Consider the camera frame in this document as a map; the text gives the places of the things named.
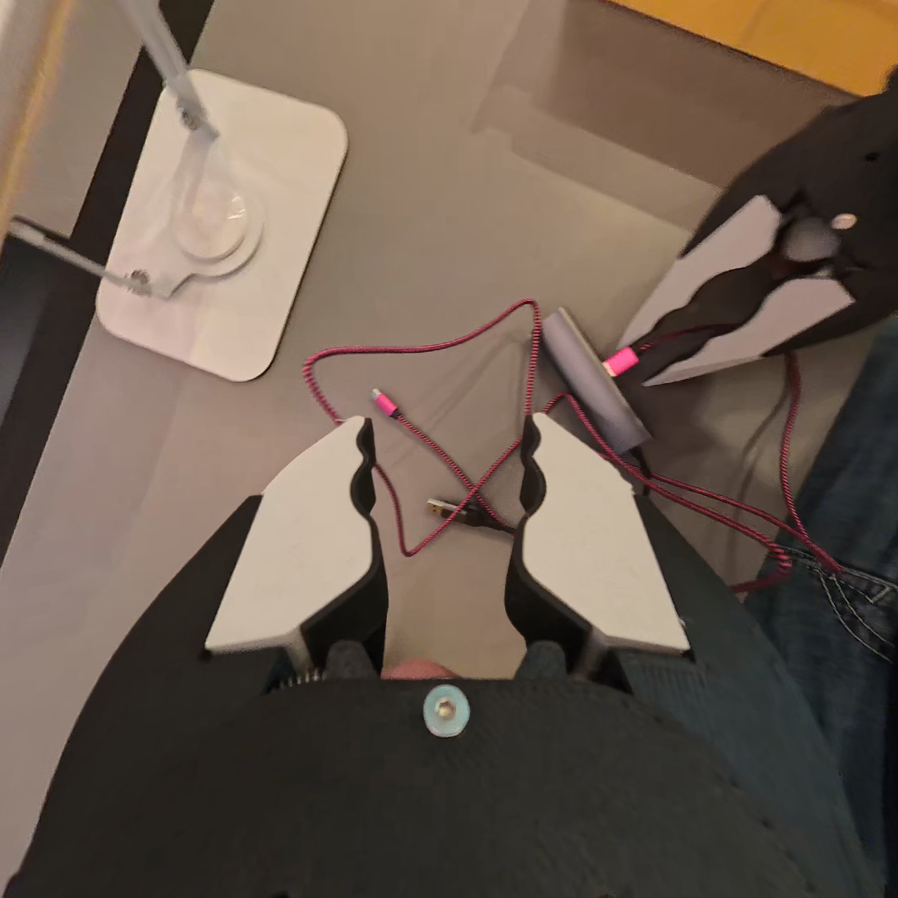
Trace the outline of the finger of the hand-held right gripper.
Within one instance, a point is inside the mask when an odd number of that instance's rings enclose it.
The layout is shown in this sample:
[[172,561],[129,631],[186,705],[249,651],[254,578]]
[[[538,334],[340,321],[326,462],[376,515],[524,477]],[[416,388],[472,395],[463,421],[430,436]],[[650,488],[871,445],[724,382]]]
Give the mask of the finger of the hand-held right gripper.
[[855,305],[831,277],[796,277],[774,286],[767,275],[717,275],[684,307],[690,313],[687,323],[676,322],[670,329],[685,334],[645,360],[645,366],[653,366],[671,358],[670,364],[641,382],[675,384],[753,363],[834,316],[854,312]]
[[717,275],[767,275],[774,286],[789,279],[777,269],[780,219],[780,212],[765,196],[756,196],[690,252],[680,255],[626,326],[618,348],[637,349],[672,333],[683,336],[685,331],[672,332],[671,327],[687,323],[690,313],[684,307]]

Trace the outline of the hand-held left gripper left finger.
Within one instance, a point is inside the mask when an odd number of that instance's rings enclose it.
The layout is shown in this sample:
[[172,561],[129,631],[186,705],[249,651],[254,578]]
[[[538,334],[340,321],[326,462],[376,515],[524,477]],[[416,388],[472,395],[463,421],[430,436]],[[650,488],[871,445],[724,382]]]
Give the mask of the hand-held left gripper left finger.
[[264,488],[206,638],[214,655],[281,648],[326,660],[348,640],[384,655],[389,591],[372,510],[373,423],[355,416]]

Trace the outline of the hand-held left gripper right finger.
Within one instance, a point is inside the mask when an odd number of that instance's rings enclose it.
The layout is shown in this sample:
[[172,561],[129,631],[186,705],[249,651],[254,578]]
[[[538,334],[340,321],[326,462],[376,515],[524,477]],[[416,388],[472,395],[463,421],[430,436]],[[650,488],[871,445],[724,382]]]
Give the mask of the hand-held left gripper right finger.
[[553,642],[566,660],[615,649],[688,654],[634,490],[616,467],[544,413],[525,421],[521,457],[506,612],[525,644]]

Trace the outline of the yellow plastic bin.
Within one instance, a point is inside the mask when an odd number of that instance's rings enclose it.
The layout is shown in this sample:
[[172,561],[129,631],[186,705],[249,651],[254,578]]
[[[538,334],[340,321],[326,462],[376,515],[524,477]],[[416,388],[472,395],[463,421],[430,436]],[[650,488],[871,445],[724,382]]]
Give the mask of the yellow plastic bin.
[[616,5],[859,97],[880,93],[897,64],[895,1]]

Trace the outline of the person's legs in jeans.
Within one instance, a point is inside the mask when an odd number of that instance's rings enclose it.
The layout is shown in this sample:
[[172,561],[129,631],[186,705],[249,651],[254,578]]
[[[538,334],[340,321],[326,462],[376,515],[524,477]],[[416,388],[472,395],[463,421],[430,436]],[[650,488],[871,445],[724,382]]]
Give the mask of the person's legs in jeans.
[[826,570],[796,539],[784,582],[746,606],[780,652],[839,769],[859,836],[896,896],[897,321],[876,333],[798,494]]

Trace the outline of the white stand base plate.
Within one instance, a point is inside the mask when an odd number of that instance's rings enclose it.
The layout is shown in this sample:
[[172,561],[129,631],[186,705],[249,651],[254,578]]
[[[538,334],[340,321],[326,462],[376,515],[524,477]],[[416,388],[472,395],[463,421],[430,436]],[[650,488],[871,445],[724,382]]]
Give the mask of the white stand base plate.
[[103,280],[112,336],[233,383],[262,376],[285,331],[348,152],[330,109],[219,73],[190,80],[217,137],[163,89]]

